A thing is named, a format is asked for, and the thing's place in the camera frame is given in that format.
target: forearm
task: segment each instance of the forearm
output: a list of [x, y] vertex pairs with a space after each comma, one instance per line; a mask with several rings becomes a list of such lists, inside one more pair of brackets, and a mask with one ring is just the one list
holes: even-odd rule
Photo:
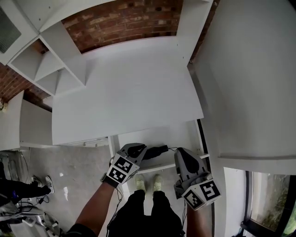
[[102, 183], [83, 208], [76, 224], [85, 225], [98, 236], [106, 220], [113, 191], [114, 187]]
[[205, 217], [200, 210], [194, 211], [187, 207], [187, 237], [210, 237]]

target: person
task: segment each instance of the person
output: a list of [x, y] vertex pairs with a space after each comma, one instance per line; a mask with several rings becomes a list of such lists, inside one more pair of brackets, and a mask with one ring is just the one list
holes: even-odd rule
[[[107, 227], [109, 237], [183, 236], [181, 220], [171, 209], [169, 200], [161, 190], [162, 177], [160, 175], [154, 177], [154, 206], [151, 216], [144, 215], [143, 203], [146, 196], [144, 177], [136, 175], [135, 182], [137, 190]], [[105, 222], [113, 191], [113, 186], [103, 182], [65, 237], [98, 236]], [[210, 237], [204, 216], [199, 210], [193, 211], [190, 207], [187, 208], [187, 236]]]
[[4, 165], [0, 162], [0, 206], [12, 201], [17, 204], [23, 198], [35, 198], [54, 193], [52, 180], [49, 176], [45, 177], [46, 185], [36, 177], [32, 176], [32, 183], [26, 184], [20, 181], [7, 180], [4, 173]]

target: black pants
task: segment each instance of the black pants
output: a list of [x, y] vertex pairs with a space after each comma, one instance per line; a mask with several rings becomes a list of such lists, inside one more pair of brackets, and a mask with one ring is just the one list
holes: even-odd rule
[[0, 180], [0, 193], [5, 195], [14, 204], [18, 203], [22, 198], [41, 197], [50, 193], [47, 186], [38, 187], [37, 182], [25, 184], [20, 181]]
[[110, 223], [109, 236], [182, 236], [180, 218], [171, 209], [165, 193], [154, 192], [151, 216], [144, 215], [145, 192], [135, 191]]

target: white sneaker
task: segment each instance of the white sneaker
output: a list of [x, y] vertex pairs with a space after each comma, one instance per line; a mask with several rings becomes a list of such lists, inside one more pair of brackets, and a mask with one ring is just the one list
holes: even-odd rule
[[42, 182], [35, 175], [33, 175], [31, 177], [31, 179], [32, 179], [32, 182], [37, 182], [38, 183], [38, 187], [42, 187]]
[[52, 180], [51, 180], [51, 178], [50, 178], [49, 176], [46, 176], [46, 177], [45, 177], [45, 180], [46, 180], [46, 185], [47, 185], [47, 187], [51, 190], [50, 193], [54, 193], [55, 190], [54, 190], [54, 186], [53, 186], [53, 184], [52, 184]]
[[163, 184], [163, 179], [160, 175], [154, 176], [154, 185], [153, 185], [153, 193], [156, 191], [161, 191], [161, 186]]
[[136, 175], [135, 183], [137, 186], [137, 190], [144, 190], [144, 192], [146, 193], [145, 180], [143, 175]]

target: window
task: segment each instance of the window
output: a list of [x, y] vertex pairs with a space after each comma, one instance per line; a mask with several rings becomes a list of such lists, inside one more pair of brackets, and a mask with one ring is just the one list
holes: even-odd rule
[[21, 33], [0, 7], [0, 52], [5, 53]]
[[289, 190], [289, 175], [254, 173], [251, 219], [276, 231]]
[[290, 237], [296, 229], [296, 176], [246, 171], [246, 211], [241, 227], [248, 237]]

